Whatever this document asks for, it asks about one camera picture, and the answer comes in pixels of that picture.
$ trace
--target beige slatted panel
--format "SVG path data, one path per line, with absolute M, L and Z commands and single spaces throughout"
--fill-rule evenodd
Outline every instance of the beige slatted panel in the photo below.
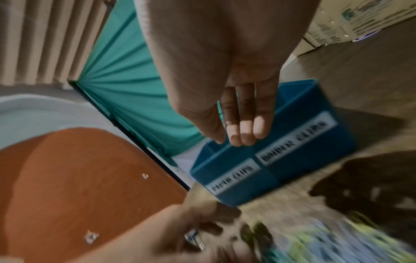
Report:
M 64 45 L 62 46 L 61 55 L 55 71 L 55 78 L 61 83 L 65 82 L 68 78 L 92 4 L 93 0 L 75 1 L 75 7 L 72 11 Z
M 20 45 L 17 64 L 18 81 L 24 84 L 36 84 L 52 2 L 52 0 L 27 2 L 22 32 L 24 41 Z
M 84 68 L 85 63 L 90 55 L 94 41 L 97 38 L 98 31 L 103 22 L 107 11 L 106 6 L 101 0 L 95 0 L 92 12 L 88 18 L 87 25 L 79 43 L 78 51 L 72 63 L 69 79 L 77 80 Z
M 53 82 L 74 2 L 75 0 L 55 0 L 53 3 L 37 82 Z
M 0 2 L 0 84 L 13 85 L 16 77 L 26 0 Z

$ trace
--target hand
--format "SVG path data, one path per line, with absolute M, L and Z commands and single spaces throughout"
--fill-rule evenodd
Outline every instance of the hand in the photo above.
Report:
M 196 206 L 173 205 L 151 216 L 119 238 L 72 263 L 251 263 L 255 257 L 242 241 L 207 247 L 202 252 L 188 245 L 184 235 L 192 229 L 215 235 L 215 222 L 232 223 L 241 215 L 237 208 L 218 202 Z
M 280 69 L 319 0 L 136 1 L 173 109 L 217 143 L 225 141 L 226 132 L 234 146 L 265 138 Z

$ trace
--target label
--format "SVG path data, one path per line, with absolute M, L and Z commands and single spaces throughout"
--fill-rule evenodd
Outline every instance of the label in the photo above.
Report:
M 268 147 L 257 152 L 255 156 L 262 164 L 268 166 L 337 125 L 338 123 L 330 113 L 323 111 L 305 124 L 274 141 Z
M 205 187 L 213 195 L 217 196 L 260 170 L 260 166 L 253 159 L 249 158 L 210 182 Z

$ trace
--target black metal frame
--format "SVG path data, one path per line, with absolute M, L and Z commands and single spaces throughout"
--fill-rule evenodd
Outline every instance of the black metal frame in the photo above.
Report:
M 163 162 L 161 162 L 147 147 L 140 142 L 134 134 L 129 132 L 123 125 L 121 125 L 116 119 L 110 118 L 107 116 L 89 97 L 88 95 L 78 86 L 75 81 L 68 81 L 68 83 L 75 89 L 84 99 L 91 103 L 102 115 L 104 115 L 115 127 L 121 130 L 130 140 L 132 140 L 145 154 L 153 159 L 165 172 L 167 172 L 173 179 L 175 179 L 183 188 L 189 191 L 189 186 L 184 183 L 169 167 L 167 167 Z

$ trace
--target blue plastic container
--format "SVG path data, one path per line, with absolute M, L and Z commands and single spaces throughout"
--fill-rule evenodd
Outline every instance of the blue plastic container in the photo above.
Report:
M 356 149 L 314 79 L 282 83 L 270 135 L 253 146 L 207 143 L 191 175 L 236 206 L 317 170 Z

